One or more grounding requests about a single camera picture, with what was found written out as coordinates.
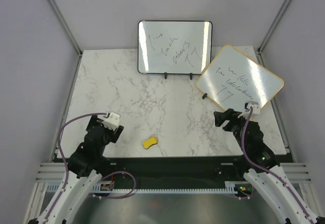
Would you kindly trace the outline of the yellow-framed whiteboard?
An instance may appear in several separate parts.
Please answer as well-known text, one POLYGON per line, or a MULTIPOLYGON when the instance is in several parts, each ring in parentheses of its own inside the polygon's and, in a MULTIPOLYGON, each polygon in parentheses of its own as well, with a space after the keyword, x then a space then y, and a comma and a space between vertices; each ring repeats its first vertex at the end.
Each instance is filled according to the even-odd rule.
POLYGON ((223 110, 244 111, 248 102, 263 108, 284 81, 240 50, 225 45, 196 82, 197 88, 223 110))

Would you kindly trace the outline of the yellow foam eraser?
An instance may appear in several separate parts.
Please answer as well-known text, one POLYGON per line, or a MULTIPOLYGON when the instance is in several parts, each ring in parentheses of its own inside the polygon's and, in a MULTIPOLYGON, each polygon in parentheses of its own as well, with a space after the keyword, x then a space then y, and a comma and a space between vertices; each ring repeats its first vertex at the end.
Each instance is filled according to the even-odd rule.
POLYGON ((149 149, 151 146, 156 145, 158 143, 158 139, 156 136, 152 136, 149 139, 143 141, 142 145, 145 149, 149 149))

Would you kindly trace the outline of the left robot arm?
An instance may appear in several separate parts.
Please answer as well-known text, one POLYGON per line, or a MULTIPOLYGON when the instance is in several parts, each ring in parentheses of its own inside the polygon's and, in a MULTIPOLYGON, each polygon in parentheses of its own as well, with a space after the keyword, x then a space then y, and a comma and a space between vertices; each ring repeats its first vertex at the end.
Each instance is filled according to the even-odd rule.
POLYGON ((39 217, 29 223, 72 223, 82 203, 99 182, 111 176, 106 165, 105 147, 116 143, 124 127, 120 115, 114 112, 86 114, 74 118, 65 125, 84 117, 90 117, 86 135, 68 160, 63 160, 65 173, 48 206, 39 217))

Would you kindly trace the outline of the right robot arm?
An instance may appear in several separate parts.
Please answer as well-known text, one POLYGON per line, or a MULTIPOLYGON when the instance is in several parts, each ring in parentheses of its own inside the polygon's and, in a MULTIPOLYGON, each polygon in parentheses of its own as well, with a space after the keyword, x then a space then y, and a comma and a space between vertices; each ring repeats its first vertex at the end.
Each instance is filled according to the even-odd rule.
POLYGON ((233 109, 215 111, 215 126, 233 133, 243 154, 233 161, 232 174, 246 180, 273 210, 280 223, 324 223, 290 183, 274 152, 264 143, 264 134, 257 122, 233 109))

